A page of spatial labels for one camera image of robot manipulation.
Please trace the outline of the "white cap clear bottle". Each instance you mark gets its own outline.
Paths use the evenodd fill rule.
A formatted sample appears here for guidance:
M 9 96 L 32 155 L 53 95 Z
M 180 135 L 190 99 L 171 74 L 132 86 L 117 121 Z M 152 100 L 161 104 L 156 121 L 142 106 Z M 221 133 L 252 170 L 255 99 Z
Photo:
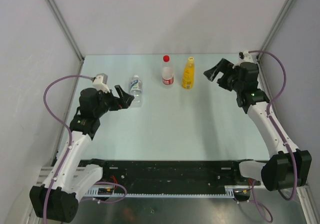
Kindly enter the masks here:
M 132 105 L 134 107 L 141 107 L 142 105 L 142 80 L 138 75 L 134 75 L 129 84 L 130 94 L 134 97 Z

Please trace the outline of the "yellow honey pomelo bottle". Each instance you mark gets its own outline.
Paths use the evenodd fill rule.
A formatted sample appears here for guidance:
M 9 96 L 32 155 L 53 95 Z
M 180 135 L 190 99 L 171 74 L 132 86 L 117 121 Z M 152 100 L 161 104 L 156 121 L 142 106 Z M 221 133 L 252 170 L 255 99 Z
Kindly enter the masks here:
M 182 76 L 182 87 L 184 89 L 192 89 L 195 78 L 195 59 L 189 57 L 184 67 Z

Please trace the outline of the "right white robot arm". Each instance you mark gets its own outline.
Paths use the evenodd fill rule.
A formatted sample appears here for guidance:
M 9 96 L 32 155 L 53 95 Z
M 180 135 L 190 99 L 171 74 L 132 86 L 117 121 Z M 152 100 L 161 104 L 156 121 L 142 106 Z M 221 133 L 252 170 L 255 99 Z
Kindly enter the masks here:
M 258 88 L 259 72 L 258 65 L 252 61 L 234 65 L 224 58 L 204 72 L 209 81 L 222 73 L 217 80 L 219 87 L 236 93 L 238 106 L 254 122 L 269 153 L 266 163 L 240 162 L 239 167 L 231 171 L 230 178 L 237 185 L 242 185 L 248 178 L 255 179 L 269 191 L 304 186 L 312 157 L 309 151 L 300 150 L 284 131 L 266 93 Z

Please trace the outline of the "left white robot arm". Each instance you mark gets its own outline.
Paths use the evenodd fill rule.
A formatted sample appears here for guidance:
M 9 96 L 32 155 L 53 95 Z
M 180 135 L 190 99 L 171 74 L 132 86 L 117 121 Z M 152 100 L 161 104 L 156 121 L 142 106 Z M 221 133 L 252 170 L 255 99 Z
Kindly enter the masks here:
M 33 186 L 29 193 L 35 214 L 44 221 L 70 223 L 86 192 L 96 182 L 105 184 L 110 180 L 110 171 L 99 165 L 89 164 L 79 175 L 76 170 L 83 152 L 92 143 L 102 115 L 127 109 L 134 100 L 119 85 L 115 90 L 118 96 L 95 88 L 81 91 L 79 107 L 67 126 L 69 138 L 62 154 L 43 183 Z

